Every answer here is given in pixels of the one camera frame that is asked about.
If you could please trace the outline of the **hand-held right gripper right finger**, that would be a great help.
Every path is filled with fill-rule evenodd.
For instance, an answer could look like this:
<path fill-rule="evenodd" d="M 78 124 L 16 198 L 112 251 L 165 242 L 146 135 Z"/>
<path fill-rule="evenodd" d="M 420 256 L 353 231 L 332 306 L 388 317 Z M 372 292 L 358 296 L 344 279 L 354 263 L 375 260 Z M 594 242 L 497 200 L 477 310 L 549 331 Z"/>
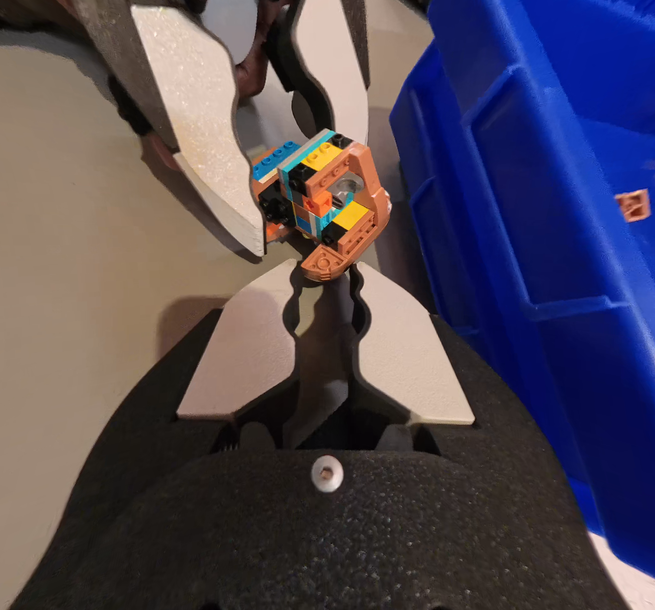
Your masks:
<path fill-rule="evenodd" d="M 356 372 L 372 410 L 391 423 L 471 426 L 476 418 L 428 310 L 364 262 L 351 281 L 364 309 Z"/>

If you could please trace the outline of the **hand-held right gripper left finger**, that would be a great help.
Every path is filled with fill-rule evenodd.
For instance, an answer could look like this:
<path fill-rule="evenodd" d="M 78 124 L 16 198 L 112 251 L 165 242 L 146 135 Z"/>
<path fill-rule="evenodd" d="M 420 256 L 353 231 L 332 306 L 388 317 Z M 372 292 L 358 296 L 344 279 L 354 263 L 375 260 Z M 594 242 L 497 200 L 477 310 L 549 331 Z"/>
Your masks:
<path fill-rule="evenodd" d="M 225 303 L 177 408 L 179 419 L 236 420 L 291 380 L 297 265 L 283 261 Z"/>

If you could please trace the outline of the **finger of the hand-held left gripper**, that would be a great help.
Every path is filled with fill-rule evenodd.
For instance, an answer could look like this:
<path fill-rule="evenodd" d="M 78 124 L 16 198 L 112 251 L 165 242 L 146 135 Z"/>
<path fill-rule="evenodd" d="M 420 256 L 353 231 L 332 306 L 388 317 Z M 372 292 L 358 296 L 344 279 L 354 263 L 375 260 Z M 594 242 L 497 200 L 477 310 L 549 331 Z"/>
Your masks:
<path fill-rule="evenodd" d="M 342 0 L 293 0 L 268 34 L 265 50 L 291 117 L 309 138 L 324 129 L 367 144 L 369 101 Z"/>
<path fill-rule="evenodd" d="M 177 141 L 177 165 L 232 238 L 263 257 L 265 221 L 236 132 L 238 86 L 228 49 L 182 9 L 130 11 Z"/>

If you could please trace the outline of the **colourful toy brick model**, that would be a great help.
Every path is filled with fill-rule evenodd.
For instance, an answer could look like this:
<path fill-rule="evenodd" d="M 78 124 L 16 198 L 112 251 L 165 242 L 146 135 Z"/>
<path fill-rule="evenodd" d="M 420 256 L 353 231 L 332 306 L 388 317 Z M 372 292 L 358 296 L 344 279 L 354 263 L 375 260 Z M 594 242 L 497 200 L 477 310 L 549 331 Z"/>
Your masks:
<path fill-rule="evenodd" d="M 264 152 L 253 162 L 251 186 L 267 242 L 297 232 L 314 244 L 301 270 L 316 282 L 341 277 L 381 235 L 392 210 L 371 149 L 332 130 Z"/>

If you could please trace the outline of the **blue plastic bin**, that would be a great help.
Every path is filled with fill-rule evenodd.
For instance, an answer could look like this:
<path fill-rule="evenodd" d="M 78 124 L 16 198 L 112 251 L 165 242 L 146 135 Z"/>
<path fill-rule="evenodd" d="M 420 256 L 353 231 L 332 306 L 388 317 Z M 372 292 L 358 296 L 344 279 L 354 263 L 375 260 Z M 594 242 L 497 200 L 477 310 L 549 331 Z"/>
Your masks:
<path fill-rule="evenodd" d="M 438 313 L 654 576 L 654 0 L 432 0 L 390 114 Z M 648 189 L 627 223 L 616 194 Z"/>

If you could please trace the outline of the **person's left hand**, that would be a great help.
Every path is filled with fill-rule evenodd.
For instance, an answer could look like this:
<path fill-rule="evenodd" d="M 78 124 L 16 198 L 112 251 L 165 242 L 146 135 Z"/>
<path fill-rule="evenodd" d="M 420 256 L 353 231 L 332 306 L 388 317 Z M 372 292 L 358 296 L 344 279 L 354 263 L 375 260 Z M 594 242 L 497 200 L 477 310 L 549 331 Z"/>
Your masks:
<path fill-rule="evenodd" d="M 256 29 L 251 48 L 244 60 L 235 66 L 240 103 L 257 96 L 265 87 L 268 67 L 265 43 L 271 27 L 285 4 L 286 0 L 259 0 L 258 2 Z"/>

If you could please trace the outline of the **brown hollow square brick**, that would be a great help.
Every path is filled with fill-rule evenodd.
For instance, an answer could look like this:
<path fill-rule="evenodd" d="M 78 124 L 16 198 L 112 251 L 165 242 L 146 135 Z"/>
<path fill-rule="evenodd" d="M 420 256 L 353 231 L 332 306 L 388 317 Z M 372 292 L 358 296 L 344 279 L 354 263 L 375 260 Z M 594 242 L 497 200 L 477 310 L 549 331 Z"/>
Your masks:
<path fill-rule="evenodd" d="M 651 201 L 648 189 L 616 194 L 614 198 L 627 223 L 644 221 L 651 216 Z"/>

